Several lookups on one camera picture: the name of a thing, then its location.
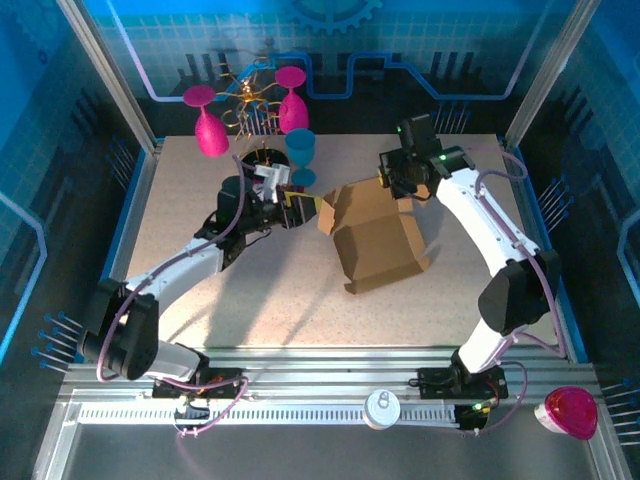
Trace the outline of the aluminium frame rail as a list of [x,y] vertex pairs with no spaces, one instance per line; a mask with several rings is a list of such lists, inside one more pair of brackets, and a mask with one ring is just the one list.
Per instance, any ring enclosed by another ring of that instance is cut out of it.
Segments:
[[[246,400],[272,403],[353,404],[379,388],[404,403],[417,403],[408,385],[420,368],[446,368],[450,347],[214,348],[206,350],[215,368],[241,368],[249,379]],[[590,364],[572,363],[531,345],[516,345],[503,357],[509,397],[518,393],[536,404],[563,386],[580,387],[600,400]]]

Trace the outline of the aluminium frame post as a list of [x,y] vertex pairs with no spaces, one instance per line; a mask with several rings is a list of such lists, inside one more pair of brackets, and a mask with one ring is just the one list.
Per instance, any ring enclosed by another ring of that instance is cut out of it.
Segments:
[[513,153],[525,137],[601,1],[576,0],[507,129],[505,134],[507,152]]
[[141,148],[154,155],[158,149],[156,136],[87,8],[80,0],[56,0],[56,3]]

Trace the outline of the pink cup on rail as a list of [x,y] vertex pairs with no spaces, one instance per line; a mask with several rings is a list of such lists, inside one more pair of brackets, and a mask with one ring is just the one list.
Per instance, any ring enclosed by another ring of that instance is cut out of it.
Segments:
[[598,426],[594,397],[580,387],[553,390],[534,408],[534,416],[547,430],[579,440],[590,440]]

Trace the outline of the brown cardboard box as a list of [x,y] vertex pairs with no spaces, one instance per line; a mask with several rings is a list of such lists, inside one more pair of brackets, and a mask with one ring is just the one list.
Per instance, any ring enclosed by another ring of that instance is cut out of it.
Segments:
[[332,237],[350,294],[419,275],[430,266],[412,201],[393,199],[376,178],[326,194],[317,228]]

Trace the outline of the pink plastic goblet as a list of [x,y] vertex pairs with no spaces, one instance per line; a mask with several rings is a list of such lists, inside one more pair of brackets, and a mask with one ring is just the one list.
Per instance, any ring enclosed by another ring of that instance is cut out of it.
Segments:
[[279,110],[279,127],[284,134],[299,128],[309,127],[308,109],[304,100],[295,89],[306,82],[306,73],[296,66],[285,66],[276,71],[277,84],[287,90],[282,99]]
[[187,89],[183,102],[199,110],[195,124],[195,137],[203,155],[217,157],[225,154],[230,147],[226,127],[207,108],[216,97],[215,90],[208,85],[196,85]]

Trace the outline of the black control board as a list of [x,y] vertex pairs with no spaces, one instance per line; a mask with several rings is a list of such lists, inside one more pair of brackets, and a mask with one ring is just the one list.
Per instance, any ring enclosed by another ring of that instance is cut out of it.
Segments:
[[474,404],[456,405],[454,416],[458,429],[470,432],[484,429],[488,424],[491,411],[498,404],[496,399],[489,399]]

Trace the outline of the blue plastic goblet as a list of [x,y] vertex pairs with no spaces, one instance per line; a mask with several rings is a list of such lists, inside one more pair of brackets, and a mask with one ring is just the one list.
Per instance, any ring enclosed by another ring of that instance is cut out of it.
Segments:
[[315,156],[315,134],[305,128],[294,129],[285,135],[285,145],[289,161],[294,165],[292,183],[305,188],[312,186],[316,174],[309,165]]

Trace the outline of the aluminium side rail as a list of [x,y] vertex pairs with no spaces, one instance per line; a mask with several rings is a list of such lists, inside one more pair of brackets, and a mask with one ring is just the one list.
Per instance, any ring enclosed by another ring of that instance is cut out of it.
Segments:
[[153,178],[160,159],[163,140],[153,153],[142,151],[118,218],[102,277],[123,280],[127,276]]
[[[524,163],[522,156],[516,152],[514,155],[505,153],[505,147],[503,146],[503,139],[498,138],[499,150],[502,153],[505,169],[509,175],[516,176],[516,180],[511,180],[511,187],[515,196],[518,212],[520,213],[525,233],[528,237],[533,239],[544,250],[548,250],[551,247],[550,238],[546,232],[544,224],[542,223],[541,213],[537,204],[537,200],[533,191],[531,180],[527,173],[523,179],[519,179],[522,176],[522,169],[518,163],[512,159],[512,156],[518,159],[520,163]],[[562,303],[564,285],[562,279],[559,279],[558,290],[555,300],[555,310],[557,319],[552,320],[554,324],[554,330],[556,333],[560,332],[561,337],[558,337],[558,344],[562,344],[565,351],[565,357],[570,362],[579,362],[580,358],[576,356],[575,348],[572,343],[571,331],[567,326],[566,315],[564,312],[564,305]]]

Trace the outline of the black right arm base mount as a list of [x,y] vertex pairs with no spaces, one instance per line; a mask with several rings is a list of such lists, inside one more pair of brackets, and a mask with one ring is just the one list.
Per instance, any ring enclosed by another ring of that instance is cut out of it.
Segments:
[[504,370],[493,367],[478,374],[465,376],[454,366],[420,368],[409,383],[419,389],[423,400],[483,400],[509,396]]

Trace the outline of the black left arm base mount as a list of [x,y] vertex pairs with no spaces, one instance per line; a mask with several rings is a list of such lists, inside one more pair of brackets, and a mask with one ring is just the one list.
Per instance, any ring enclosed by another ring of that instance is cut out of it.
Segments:
[[152,389],[154,399],[233,399],[242,386],[241,368],[203,367],[184,383],[190,388],[176,386],[167,381],[155,381]]

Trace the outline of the silver tin can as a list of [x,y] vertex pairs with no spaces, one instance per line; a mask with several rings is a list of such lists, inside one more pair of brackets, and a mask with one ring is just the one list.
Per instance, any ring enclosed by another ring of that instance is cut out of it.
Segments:
[[395,425],[401,414],[397,396],[386,389],[372,392],[363,406],[363,419],[374,430],[385,430]]

